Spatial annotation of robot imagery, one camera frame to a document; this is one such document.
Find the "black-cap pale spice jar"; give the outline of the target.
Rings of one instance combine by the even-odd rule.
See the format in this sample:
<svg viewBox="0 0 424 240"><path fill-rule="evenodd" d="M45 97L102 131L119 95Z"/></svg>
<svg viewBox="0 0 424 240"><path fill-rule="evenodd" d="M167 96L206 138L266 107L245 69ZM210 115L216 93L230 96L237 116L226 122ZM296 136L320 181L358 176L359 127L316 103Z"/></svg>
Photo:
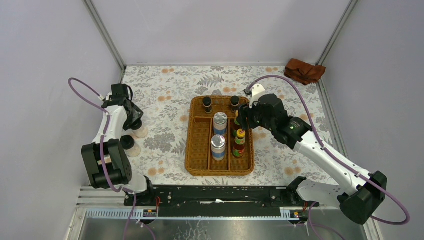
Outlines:
<svg viewBox="0 0 424 240"><path fill-rule="evenodd" d="M135 136L139 139L145 138L149 133L149 130L145 127L141 119L136 120L132 124L130 129L135 134Z"/></svg>

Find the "silver-lid salt jar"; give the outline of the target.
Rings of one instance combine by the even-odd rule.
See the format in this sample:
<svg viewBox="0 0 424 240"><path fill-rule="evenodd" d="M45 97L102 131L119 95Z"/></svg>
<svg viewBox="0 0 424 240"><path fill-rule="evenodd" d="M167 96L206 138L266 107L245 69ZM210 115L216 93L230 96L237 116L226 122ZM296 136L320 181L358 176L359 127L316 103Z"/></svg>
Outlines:
<svg viewBox="0 0 424 240"><path fill-rule="evenodd" d="M213 132L224 136L227 133L228 116L224 112L217 112L213 116Z"/></svg>
<svg viewBox="0 0 424 240"><path fill-rule="evenodd" d="M226 155L226 140L223 135L216 134L210 140L212 158L215 161L222 161Z"/></svg>

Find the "red sauce bottle yellow cap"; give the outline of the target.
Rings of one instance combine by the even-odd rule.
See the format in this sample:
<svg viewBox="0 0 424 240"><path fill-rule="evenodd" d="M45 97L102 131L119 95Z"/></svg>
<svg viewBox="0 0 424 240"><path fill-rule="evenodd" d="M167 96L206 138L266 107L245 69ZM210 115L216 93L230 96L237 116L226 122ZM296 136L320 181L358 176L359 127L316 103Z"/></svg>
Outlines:
<svg viewBox="0 0 424 240"><path fill-rule="evenodd" d="M246 132L242 129L236 131L234 142L232 145L232 154L240 158L245 152Z"/></svg>

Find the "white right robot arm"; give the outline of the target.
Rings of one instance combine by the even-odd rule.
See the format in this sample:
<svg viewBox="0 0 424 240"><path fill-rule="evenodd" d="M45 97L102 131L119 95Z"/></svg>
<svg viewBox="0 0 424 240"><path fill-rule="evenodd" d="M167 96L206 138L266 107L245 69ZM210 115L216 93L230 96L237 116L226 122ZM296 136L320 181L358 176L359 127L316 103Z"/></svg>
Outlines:
<svg viewBox="0 0 424 240"><path fill-rule="evenodd" d="M277 142L313 161L336 181L336 185L330 185L298 177L286 193L291 205L318 202L339 208L349 220L364 225L385 200L382 191L387 188L388 179L382 172L370 173L330 145L319 143L312 127L303 119L288 115L275 94L240 105L236 119L243 130L269 130Z"/></svg>

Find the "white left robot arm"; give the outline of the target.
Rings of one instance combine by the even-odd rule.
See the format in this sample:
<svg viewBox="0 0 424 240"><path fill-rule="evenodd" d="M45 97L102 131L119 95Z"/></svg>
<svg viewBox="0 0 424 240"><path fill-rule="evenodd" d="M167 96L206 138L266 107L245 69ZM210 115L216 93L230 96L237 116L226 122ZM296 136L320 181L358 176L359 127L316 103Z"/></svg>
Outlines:
<svg viewBox="0 0 424 240"><path fill-rule="evenodd" d="M143 111L133 103L133 91L126 84L113 84L111 94L103 101L100 109L103 119L92 143L81 148L81 155L95 189L123 189L132 191L144 206L152 204L155 192L149 188L147 177L133 175L129 158L138 152L131 135L124 132L144 128Z"/></svg>

